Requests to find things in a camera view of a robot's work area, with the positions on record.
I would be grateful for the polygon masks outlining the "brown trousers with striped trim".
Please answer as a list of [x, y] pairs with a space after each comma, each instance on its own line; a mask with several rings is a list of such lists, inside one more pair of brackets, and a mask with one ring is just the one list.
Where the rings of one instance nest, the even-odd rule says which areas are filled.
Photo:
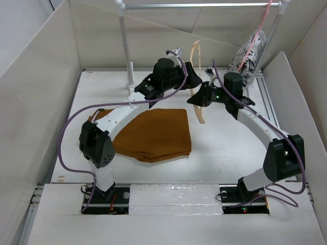
[[147, 110], [124, 127], [113, 141], [117, 154], [156, 163], [192, 151], [185, 109]]

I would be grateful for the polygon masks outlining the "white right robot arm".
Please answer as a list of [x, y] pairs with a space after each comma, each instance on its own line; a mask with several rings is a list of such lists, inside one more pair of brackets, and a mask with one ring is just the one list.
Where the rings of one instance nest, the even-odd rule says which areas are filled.
[[221, 87], [210, 82], [202, 83], [187, 103], [199, 107], [224, 104], [226, 111], [245, 125], [266, 148], [263, 166], [238, 180], [236, 195], [241, 201], [248, 201], [267, 185], [305, 172], [303, 138], [275, 127], [256, 111], [255, 102], [243, 95], [240, 74], [226, 73]]

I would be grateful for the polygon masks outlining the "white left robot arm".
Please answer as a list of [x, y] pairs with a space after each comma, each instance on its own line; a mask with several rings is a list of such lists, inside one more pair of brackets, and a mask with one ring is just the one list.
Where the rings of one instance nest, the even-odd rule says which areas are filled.
[[116, 153], [113, 140], [119, 132], [134, 118], [155, 105], [166, 91], [195, 88], [201, 82], [190, 61], [185, 63], [185, 68], [181, 68], [171, 59], [160, 58], [152, 73], [127, 98], [127, 104], [115, 108], [95, 122], [86, 121], [82, 125], [79, 149], [95, 167], [95, 191], [100, 201], [109, 202], [114, 195], [115, 182], [110, 173], [110, 163]]

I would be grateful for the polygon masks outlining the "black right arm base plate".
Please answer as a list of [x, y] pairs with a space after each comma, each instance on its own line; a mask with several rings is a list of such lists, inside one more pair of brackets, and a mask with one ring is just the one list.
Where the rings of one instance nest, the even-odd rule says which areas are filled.
[[269, 214], [265, 191], [240, 193], [237, 184], [220, 184], [216, 200], [222, 206], [223, 214]]

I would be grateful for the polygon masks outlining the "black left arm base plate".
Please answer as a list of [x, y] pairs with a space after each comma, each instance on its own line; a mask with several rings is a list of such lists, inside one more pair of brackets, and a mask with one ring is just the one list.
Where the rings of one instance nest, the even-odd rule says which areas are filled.
[[99, 192], [95, 191], [91, 197], [92, 187], [83, 185], [81, 192], [84, 194], [81, 209], [84, 209], [87, 202], [90, 201], [82, 214], [89, 215], [125, 215], [129, 213], [130, 185], [117, 185], [112, 197], [106, 201]]

